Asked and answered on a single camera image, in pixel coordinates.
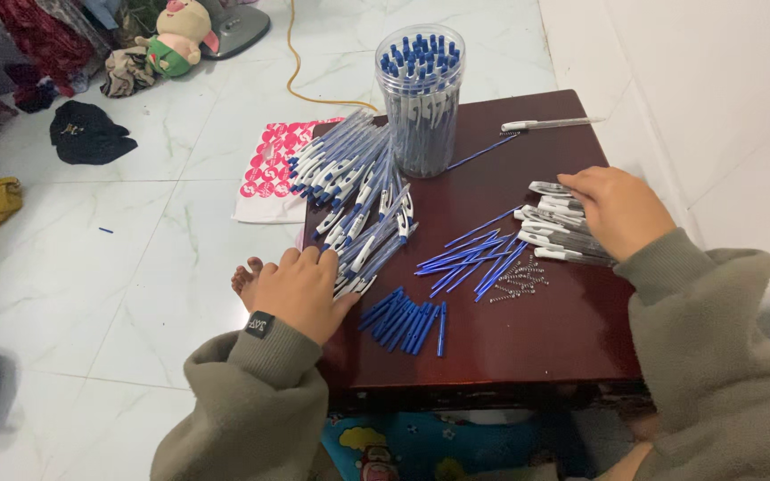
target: white tile floor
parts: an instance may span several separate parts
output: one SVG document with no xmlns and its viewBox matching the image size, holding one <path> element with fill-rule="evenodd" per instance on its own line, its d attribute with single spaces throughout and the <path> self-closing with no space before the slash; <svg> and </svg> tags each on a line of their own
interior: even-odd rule
<svg viewBox="0 0 770 481">
<path fill-rule="evenodd" d="M 97 85 L 76 97 L 139 142 L 110 164 L 57 158 L 49 123 L 63 100 L 0 132 L 0 177 L 25 186 L 0 228 L 0 479 L 145 479 L 193 407 L 183 360 L 246 317 L 233 269 L 293 245 L 299 225 L 230 219 L 245 157 L 268 122 L 352 108 L 287 93 L 289 0 L 259 7 L 272 31 L 238 57 L 131 98 Z M 297 2 L 297 90 L 381 105 L 372 50 L 424 22 L 465 37 L 463 102 L 556 89 L 536 0 L 319 0 Z"/>
</svg>

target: right hand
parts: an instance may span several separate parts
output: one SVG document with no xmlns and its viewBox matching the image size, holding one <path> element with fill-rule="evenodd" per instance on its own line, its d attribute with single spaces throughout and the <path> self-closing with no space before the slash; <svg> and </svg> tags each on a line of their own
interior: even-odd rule
<svg viewBox="0 0 770 481">
<path fill-rule="evenodd" d="M 643 180 L 615 167 L 590 167 L 557 180 L 584 204 L 590 233 L 619 262 L 676 228 Z"/>
<path fill-rule="evenodd" d="M 337 253 L 320 255 L 316 247 L 305 252 L 287 249 L 281 263 L 260 271 L 252 309 L 280 318 L 320 346 L 337 331 L 360 295 L 347 293 L 332 301 L 337 278 Z"/>
</svg>

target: yellow electrical cord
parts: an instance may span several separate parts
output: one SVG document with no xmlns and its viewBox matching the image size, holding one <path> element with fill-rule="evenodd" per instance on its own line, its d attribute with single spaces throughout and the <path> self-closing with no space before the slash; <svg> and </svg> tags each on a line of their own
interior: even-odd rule
<svg viewBox="0 0 770 481">
<path fill-rule="evenodd" d="M 290 0 L 290 27 L 287 27 L 287 46 L 290 47 L 290 51 L 293 52 L 293 55 L 296 58 L 296 71 L 293 72 L 293 76 L 290 77 L 289 81 L 287 81 L 287 91 L 294 94 L 296 97 L 301 98 L 302 100 L 307 100 L 308 102 L 316 102 L 317 104 L 355 104 L 362 105 L 368 109 L 373 109 L 373 111 L 379 111 L 373 105 L 370 105 L 366 102 L 358 102 L 358 100 L 316 100 L 315 98 L 307 98 L 306 96 L 300 95 L 299 93 L 295 93 L 293 91 L 293 80 L 296 79 L 296 75 L 299 74 L 299 69 L 302 68 L 302 59 L 299 57 L 299 53 L 296 51 L 296 49 L 293 48 L 293 44 L 290 43 L 290 32 L 293 31 L 294 20 L 296 20 L 296 2 L 295 0 Z"/>
</svg>

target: gray fan stand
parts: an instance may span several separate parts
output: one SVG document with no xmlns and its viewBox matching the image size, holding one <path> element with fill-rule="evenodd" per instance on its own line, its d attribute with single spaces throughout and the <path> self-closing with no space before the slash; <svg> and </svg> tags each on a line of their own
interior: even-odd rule
<svg viewBox="0 0 770 481">
<path fill-rule="evenodd" d="M 248 5 L 223 7 L 219 0 L 202 0 L 219 38 L 219 51 L 201 44 L 201 58 L 224 60 L 254 45 L 270 30 L 270 16 Z"/>
</svg>

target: red clothing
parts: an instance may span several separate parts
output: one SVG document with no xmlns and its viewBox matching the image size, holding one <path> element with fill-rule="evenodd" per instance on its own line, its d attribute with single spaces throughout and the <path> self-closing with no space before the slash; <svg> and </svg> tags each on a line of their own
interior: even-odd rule
<svg viewBox="0 0 770 481">
<path fill-rule="evenodd" d="M 79 71 L 94 55 L 91 43 L 34 0 L 0 0 L 0 18 L 37 70 L 51 77 L 62 95 L 72 97 L 68 74 Z"/>
</svg>

